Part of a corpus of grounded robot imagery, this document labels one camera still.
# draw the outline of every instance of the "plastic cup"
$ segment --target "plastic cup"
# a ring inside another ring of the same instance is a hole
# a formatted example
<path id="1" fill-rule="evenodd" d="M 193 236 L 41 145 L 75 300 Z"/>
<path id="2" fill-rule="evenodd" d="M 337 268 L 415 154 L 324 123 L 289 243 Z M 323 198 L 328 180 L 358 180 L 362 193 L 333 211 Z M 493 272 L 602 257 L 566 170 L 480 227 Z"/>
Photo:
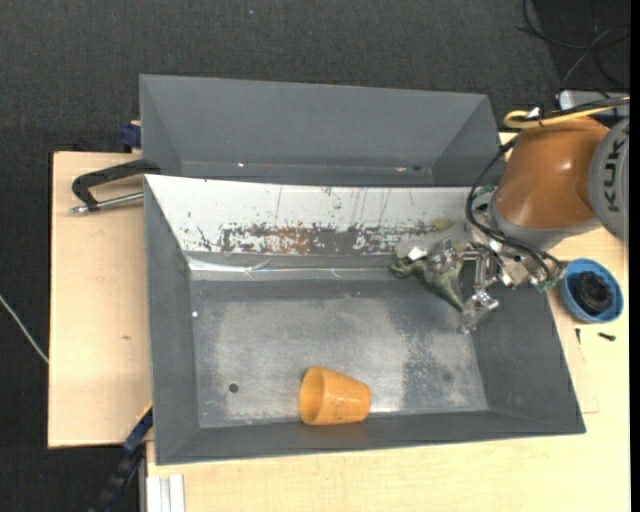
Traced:
<path id="1" fill-rule="evenodd" d="M 366 384 L 327 368 L 312 366 L 300 386 L 300 417 L 307 425 L 358 423 L 369 414 Z"/>

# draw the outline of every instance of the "cable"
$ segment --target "cable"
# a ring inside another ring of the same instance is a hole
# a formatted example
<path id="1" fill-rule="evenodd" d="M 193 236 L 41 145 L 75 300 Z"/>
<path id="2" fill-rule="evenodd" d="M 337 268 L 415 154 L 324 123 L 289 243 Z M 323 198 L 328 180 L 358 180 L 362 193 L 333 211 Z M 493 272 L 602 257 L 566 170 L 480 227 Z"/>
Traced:
<path id="1" fill-rule="evenodd" d="M 503 122 L 509 128 L 534 128 L 536 126 L 550 126 L 557 123 L 568 121 L 569 119 L 575 119 L 577 117 L 590 116 L 598 114 L 606 110 L 616 109 L 621 105 L 628 105 L 631 103 L 631 96 L 625 96 L 624 98 L 605 98 L 603 100 L 592 101 L 590 103 L 584 103 L 577 105 L 573 108 L 566 110 L 555 110 L 550 112 L 544 117 L 537 117 L 534 119 L 527 119 L 529 112 L 525 110 L 514 110 L 509 112 L 503 119 Z"/>
<path id="2" fill-rule="evenodd" d="M 567 71 L 567 73 L 564 75 L 564 78 L 562 79 L 563 85 L 566 85 L 567 81 L 569 80 L 569 77 L 575 72 L 575 70 L 584 61 L 584 59 L 586 59 L 589 56 L 589 54 L 591 54 L 592 51 L 600 49 L 600 47 L 598 47 L 598 42 L 600 42 L 600 40 L 604 39 L 606 36 L 608 36 L 614 30 L 618 30 L 618 29 L 621 29 L 621 28 L 629 29 L 629 33 L 626 34 L 624 37 L 616 39 L 615 41 L 611 42 L 608 46 L 613 46 L 614 44 L 618 44 L 618 43 L 624 41 L 627 37 L 631 37 L 631 25 L 630 24 L 615 25 L 615 26 L 605 30 L 604 32 L 602 32 L 602 34 L 600 34 L 598 37 L 596 37 L 591 42 L 591 44 L 585 49 L 584 53 L 580 56 L 580 58 L 573 64 L 573 66 L 571 66 L 569 71 Z"/>
<path id="3" fill-rule="evenodd" d="M 534 25 L 533 22 L 531 21 L 531 18 L 529 16 L 529 12 L 527 10 L 527 0 L 522 0 L 522 13 L 524 16 L 525 21 L 527 22 L 527 28 L 522 28 L 522 27 L 517 27 L 518 30 L 520 30 L 521 32 L 524 32 L 526 34 L 532 35 L 534 37 L 537 37 L 538 39 L 541 39 L 547 43 L 551 43 L 551 44 L 555 44 L 556 46 L 561 46 L 563 48 L 570 48 L 572 50 L 586 50 L 591 46 L 591 43 L 589 43 L 588 45 L 580 45 L 580 44 L 573 44 L 573 43 L 567 43 L 565 41 L 560 41 L 559 39 L 555 39 L 547 34 L 545 34 L 544 32 L 542 32 L 541 30 L 537 29 Z M 592 13 L 595 12 L 595 7 L 592 5 Z M 598 32 L 598 28 L 597 28 L 597 24 L 595 21 L 595 14 L 592 15 L 594 18 L 594 25 L 592 28 L 592 32 L 594 33 L 594 35 Z M 626 25 L 617 25 L 617 28 L 620 28 L 621 26 L 627 26 L 630 27 L 629 24 Z M 603 44 L 601 46 L 599 46 L 599 49 L 603 49 L 603 48 L 609 48 L 610 46 L 613 46 L 615 44 L 618 44 L 621 41 L 624 41 L 625 39 L 627 39 L 629 37 L 629 35 L 624 36 L 623 38 L 619 39 L 619 40 L 615 40 L 615 41 L 611 41 L 607 44 Z"/>
<path id="4" fill-rule="evenodd" d="M 593 92 L 597 92 L 600 96 L 602 96 L 605 99 L 611 99 L 611 95 L 607 92 L 607 91 L 601 91 L 599 89 L 594 89 Z M 618 121 L 620 121 L 620 111 L 618 110 L 618 107 L 613 109 L 613 124 L 617 124 Z"/>
<path id="5" fill-rule="evenodd" d="M 515 238 L 513 238 L 513 237 L 511 237 L 511 236 L 509 236 L 509 235 L 507 235 L 505 233 L 502 233 L 502 232 L 497 231 L 497 230 L 495 230 L 493 228 L 490 228 L 489 226 L 485 226 L 484 224 L 481 224 L 480 222 L 478 222 L 476 220 L 476 218 L 474 217 L 474 215 L 473 215 L 473 200 L 475 199 L 476 190 L 478 189 L 480 183 L 482 182 L 482 180 L 484 179 L 486 174 L 493 167 L 493 165 L 500 159 L 500 157 L 502 155 L 504 155 L 507 151 L 509 151 L 515 145 L 517 138 L 518 138 L 518 136 L 516 135 L 508 143 L 500 146 L 500 148 L 498 149 L 498 152 L 496 153 L 496 155 L 491 159 L 491 161 L 482 170 L 482 172 L 480 172 L 480 174 L 476 178 L 476 181 L 472 185 L 471 190 L 469 191 L 469 195 L 467 196 L 467 200 L 465 202 L 465 216 L 466 216 L 467 220 L 469 222 L 471 222 L 471 224 L 473 224 L 476 228 L 478 228 L 486 236 L 495 239 L 496 241 L 502 243 L 503 245 L 507 245 L 507 246 L 512 247 L 514 249 L 518 249 L 518 250 L 526 252 L 529 256 L 531 256 L 531 258 L 533 258 L 536 261 L 536 263 L 538 263 L 538 265 L 540 265 L 542 267 L 542 269 L 545 271 L 546 275 L 550 277 L 552 275 L 552 273 L 551 273 L 549 267 L 547 266 L 547 264 L 544 262 L 545 259 L 553 261 L 553 263 L 559 269 L 563 268 L 562 263 L 560 263 L 560 261 L 555 256 L 552 256 L 548 252 L 546 252 L 544 250 L 541 250 L 541 249 L 538 249 L 537 247 L 534 247 L 533 245 L 530 245 L 530 244 L 528 244 L 526 242 L 523 242 L 521 240 L 517 240 L 517 239 L 515 239 Z"/>
<path id="6" fill-rule="evenodd" d="M 569 70 L 569 72 L 567 72 L 565 74 L 564 80 L 563 80 L 563 87 L 566 87 L 566 82 L 568 80 L 568 78 L 575 72 L 576 68 L 587 58 L 587 56 L 589 56 L 591 54 L 593 61 L 596 65 L 596 67 L 598 68 L 598 70 L 600 71 L 600 73 L 602 74 L 602 76 L 605 77 L 605 79 L 609 80 L 612 84 L 616 85 L 617 87 L 619 87 L 620 89 L 624 88 L 624 84 L 622 83 L 621 80 L 618 80 L 617 78 L 613 77 L 610 73 L 608 73 L 604 67 L 602 66 L 602 62 L 600 62 L 600 55 L 599 55 L 599 51 L 603 50 L 605 48 L 611 48 L 612 46 L 617 45 L 618 43 L 621 43 L 622 41 L 625 41 L 627 39 L 629 39 L 631 37 L 631 24 L 626 23 L 626 24 L 620 24 L 620 25 L 615 25 L 607 30 L 605 30 L 602 33 L 599 33 L 600 29 L 598 27 L 598 20 L 596 17 L 596 9 L 595 9 L 595 3 L 593 0 L 591 0 L 589 2 L 589 7 L 590 7 L 590 11 L 591 11 L 591 20 L 592 20 L 592 27 L 591 27 L 591 33 L 594 36 L 594 39 L 588 44 L 588 45 L 580 45 L 580 44 L 574 44 L 574 43 L 568 43 L 566 41 L 561 41 L 559 39 L 555 39 L 553 37 L 550 37 L 548 34 L 545 34 L 544 32 L 542 32 L 541 30 L 539 30 L 538 28 L 536 28 L 533 24 L 533 22 L 531 21 L 531 17 L 529 16 L 529 11 L 527 9 L 527 5 L 528 2 L 527 0 L 522 0 L 522 14 L 524 17 L 524 20 L 527 24 L 526 28 L 523 27 L 517 27 L 518 30 L 532 35 L 534 37 L 537 37 L 538 39 L 541 39 L 549 44 L 553 44 L 556 46 L 560 46 L 562 48 L 569 48 L 571 50 L 582 50 L 584 51 L 584 53 L 578 58 L 578 60 L 573 64 L 573 66 L 571 66 L 571 69 Z M 619 30 L 622 28 L 626 28 L 629 30 L 628 33 L 626 33 L 625 35 L 623 35 L 622 37 L 619 37 L 617 39 L 614 39 L 613 41 L 610 41 L 606 44 L 600 44 L 602 39 L 604 39 L 606 36 L 608 36 L 611 32 L 613 32 L 614 30 Z"/>
<path id="7" fill-rule="evenodd" d="M 144 459 L 144 436 L 153 425 L 151 404 L 133 427 L 123 446 L 122 459 L 104 488 L 96 498 L 89 512 L 110 512 L 113 506 L 127 490 Z"/>
<path id="8" fill-rule="evenodd" d="M 4 297 L 0 294 L 0 303 L 5 307 L 5 309 L 9 312 L 9 314 L 13 317 L 13 319 L 16 321 L 16 323 L 18 324 L 18 327 L 20 327 L 20 329 L 22 329 L 22 332 L 24 333 L 24 335 L 26 336 L 27 340 L 29 340 L 29 343 L 31 343 L 31 346 L 35 349 L 35 351 L 38 353 L 38 355 L 42 358 L 42 360 L 49 364 L 49 358 L 47 357 L 47 355 L 44 353 L 44 351 L 40 348 L 40 345 L 38 345 L 38 343 L 36 342 L 36 340 L 33 339 L 33 336 L 31 336 L 31 334 L 29 333 L 29 331 L 27 331 L 27 328 L 24 326 L 24 324 L 22 323 L 22 320 L 20 320 L 20 317 L 16 314 L 16 312 L 13 310 L 13 308 L 11 306 L 9 306 L 9 304 L 7 303 L 6 300 L 4 300 Z"/>

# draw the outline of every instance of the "black cable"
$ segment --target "black cable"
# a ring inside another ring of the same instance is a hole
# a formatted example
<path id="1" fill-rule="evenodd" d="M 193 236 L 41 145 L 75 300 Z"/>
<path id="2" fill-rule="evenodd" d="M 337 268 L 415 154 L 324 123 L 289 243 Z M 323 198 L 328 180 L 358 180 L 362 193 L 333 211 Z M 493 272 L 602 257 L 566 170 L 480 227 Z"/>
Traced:
<path id="1" fill-rule="evenodd" d="M 593 92 L 598 93 L 600 96 L 602 96 L 606 100 L 612 99 L 611 95 L 607 91 L 603 91 L 601 89 L 594 89 Z M 613 108 L 613 124 L 616 124 L 618 121 L 620 121 L 620 111 L 618 110 L 618 106 L 622 106 L 622 105 L 616 105 Z"/>
<path id="2" fill-rule="evenodd" d="M 580 105 L 576 105 L 574 107 L 571 108 L 567 108 L 564 110 L 553 110 L 551 112 L 547 112 L 544 114 L 544 116 L 538 116 L 538 117 L 527 117 L 524 115 L 524 113 L 522 115 L 518 115 L 518 116 L 508 116 L 510 121 L 514 121 L 514 122 L 522 122 L 522 121 L 533 121 L 535 123 L 538 123 L 540 126 L 545 126 L 544 125 L 544 121 L 549 121 L 551 119 L 555 119 L 558 117 L 566 117 L 569 116 L 571 114 L 577 114 L 580 112 L 587 112 L 589 110 L 594 110 L 594 109 L 598 109 L 598 108 L 603 108 L 603 107 L 609 107 L 609 108 L 613 108 L 614 110 L 617 109 L 617 107 L 621 107 L 623 105 L 630 105 L 631 104 L 631 97 L 630 96 L 626 96 L 624 98 L 611 98 L 609 97 L 606 93 L 603 93 L 601 91 L 600 94 L 602 94 L 604 96 L 604 99 L 601 100 L 595 100 L 595 101 L 590 101 L 588 103 L 581 103 Z"/>
<path id="3" fill-rule="evenodd" d="M 612 42 L 610 46 L 612 46 L 613 44 L 618 44 L 618 43 L 624 41 L 625 39 L 627 39 L 627 37 L 631 37 L 631 25 L 630 24 L 615 25 L 615 26 L 605 30 L 604 32 L 602 32 L 598 37 L 596 37 L 591 42 L 591 44 L 585 49 L 584 53 L 580 56 L 580 58 L 578 58 L 578 60 L 573 64 L 573 66 L 571 66 L 569 71 L 567 71 L 567 73 L 564 75 L 564 78 L 562 80 L 563 86 L 566 86 L 567 81 L 569 80 L 569 77 L 575 72 L 575 70 L 584 61 L 584 59 L 586 59 L 595 48 L 598 48 L 598 42 L 600 42 L 602 39 L 604 39 L 606 36 L 608 36 L 614 30 L 619 30 L 621 28 L 628 28 L 629 29 L 629 33 L 626 34 L 624 37 L 618 38 L 617 40 Z"/>
<path id="4" fill-rule="evenodd" d="M 469 195 L 467 196 L 467 200 L 465 203 L 465 216 L 467 218 L 467 220 L 473 224 L 476 228 L 478 228 L 482 233 L 484 233 L 486 236 L 491 237 L 495 240 L 497 240 L 498 242 L 502 243 L 503 245 L 512 247 L 514 249 L 526 252 L 529 256 L 531 256 L 531 258 L 533 258 L 536 263 L 538 263 L 538 265 L 540 265 L 543 270 L 546 272 L 547 276 L 551 276 L 552 273 L 549 270 L 549 267 L 547 266 L 547 264 L 544 262 L 545 259 L 549 259 L 551 261 L 553 261 L 555 263 L 555 265 L 557 265 L 558 268 L 562 268 L 562 263 L 560 263 L 560 261 L 555 258 L 554 256 L 552 256 L 551 254 L 549 254 L 548 252 L 538 249 L 537 247 L 534 247 L 533 245 L 530 245 L 526 242 L 523 242 L 522 240 L 517 240 L 501 231 L 498 231 L 496 229 L 490 228 L 489 226 L 485 226 L 483 224 L 481 224 L 480 222 L 478 222 L 476 220 L 476 218 L 473 215 L 473 200 L 475 199 L 475 192 L 478 189 L 478 187 L 480 186 L 480 183 L 482 182 L 482 180 L 484 179 L 484 177 L 487 175 L 487 173 L 489 172 L 489 170 L 495 165 L 495 163 L 500 159 L 500 157 L 502 155 L 504 155 L 507 151 L 509 151 L 516 143 L 517 140 L 517 136 L 514 137 L 513 139 L 511 139 L 508 143 L 502 145 L 498 152 L 496 153 L 496 155 L 491 159 L 491 161 L 487 164 L 487 166 L 482 170 L 482 172 L 480 172 L 480 174 L 478 175 L 478 177 L 476 178 L 476 181 L 474 182 L 474 184 L 471 187 L 471 190 L 469 191 Z"/>
<path id="5" fill-rule="evenodd" d="M 153 409 L 149 407 L 125 440 L 122 458 L 88 512 L 111 512 L 125 493 L 144 462 L 145 434 L 153 425 Z"/>
<path id="6" fill-rule="evenodd" d="M 545 34 L 544 32 L 542 32 L 541 30 L 539 30 L 538 28 L 536 28 L 531 20 L 531 17 L 529 16 L 529 11 L 527 9 L 527 0 L 522 0 L 522 14 L 524 17 L 524 20 L 527 24 L 527 27 L 517 27 L 518 30 L 532 35 L 534 37 L 537 37 L 538 39 L 541 39 L 547 43 L 556 45 L 556 46 L 560 46 L 562 48 L 569 48 L 572 50 L 582 50 L 584 53 L 583 55 L 581 55 L 578 60 L 576 61 L 576 63 L 573 64 L 573 66 L 571 67 L 571 69 L 569 70 L 569 72 L 565 75 L 565 78 L 563 80 L 563 86 L 566 86 L 566 81 L 568 80 L 569 76 L 571 76 L 574 72 L 575 69 L 591 54 L 593 61 L 596 65 L 596 67 L 598 68 L 598 71 L 600 71 L 600 73 L 602 73 L 602 76 L 605 77 L 605 79 L 609 80 L 612 84 L 614 84 L 616 87 L 619 87 L 620 89 L 624 88 L 624 84 L 622 83 L 622 81 L 618 80 L 617 78 L 613 77 L 610 73 L 608 73 L 603 65 L 602 62 L 600 61 L 600 55 L 599 55 L 599 51 L 603 50 L 605 48 L 610 48 L 612 46 L 617 45 L 618 43 L 621 43 L 622 41 L 625 41 L 627 39 L 629 39 L 631 37 L 631 24 L 621 24 L 621 25 L 615 25 L 607 30 L 605 30 L 602 33 L 599 33 L 599 27 L 598 27 L 598 20 L 597 20 L 597 16 L 596 16 L 596 9 L 595 9 L 595 2 L 593 0 L 590 1 L 589 3 L 589 7 L 591 10 L 591 20 L 592 20 L 592 28 L 591 28 L 591 32 L 594 36 L 594 39 L 588 44 L 588 45 L 580 45 L 580 44 L 574 44 L 574 43 L 568 43 L 566 41 L 561 41 L 559 39 L 555 39 L 553 37 L 550 37 L 548 34 Z M 629 32 L 627 34 L 625 34 L 624 36 L 614 39 L 613 41 L 610 41 L 606 44 L 600 44 L 600 42 L 602 41 L 602 39 L 604 39 L 604 37 L 606 37 L 606 35 L 609 35 L 613 30 L 619 30 L 621 28 L 628 28 Z"/>

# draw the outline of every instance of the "wooden board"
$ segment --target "wooden board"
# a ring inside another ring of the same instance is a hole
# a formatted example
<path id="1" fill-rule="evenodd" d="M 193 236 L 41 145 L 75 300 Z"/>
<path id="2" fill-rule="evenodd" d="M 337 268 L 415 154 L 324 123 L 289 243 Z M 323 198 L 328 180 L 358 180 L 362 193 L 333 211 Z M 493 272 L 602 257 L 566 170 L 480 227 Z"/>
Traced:
<path id="1" fill-rule="evenodd" d="M 122 443 L 151 399 L 142 203 L 73 215 L 76 176 L 136 155 L 60 152 L 53 160 L 50 447 Z M 106 198 L 141 179 L 96 188 Z"/>

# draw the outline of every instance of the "dark carpet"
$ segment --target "dark carpet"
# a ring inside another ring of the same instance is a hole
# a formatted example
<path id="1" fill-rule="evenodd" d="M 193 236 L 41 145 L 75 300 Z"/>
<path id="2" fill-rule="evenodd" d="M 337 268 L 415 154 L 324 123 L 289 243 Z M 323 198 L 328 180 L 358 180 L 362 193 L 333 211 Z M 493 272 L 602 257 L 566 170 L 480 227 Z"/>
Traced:
<path id="1" fill-rule="evenodd" d="M 630 23 L 631 2 L 538 0 L 528 12 L 585 46 Z M 122 151 L 139 73 L 481 92 L 500 120 L 553 105 L 584 53 L 524 26 L 512 0 L 0 1 L 0 294 L 46 350 L 48 152 Z M 629 88 L 629 41 L 598 53 L 567 84 Z M 2 511 L 86 510 L 117 463 L 115 447 L 47 451 L 46 393 L 46 365 L 0 309 Z M 135 489 L 118 508 L 137 509 Z"/>

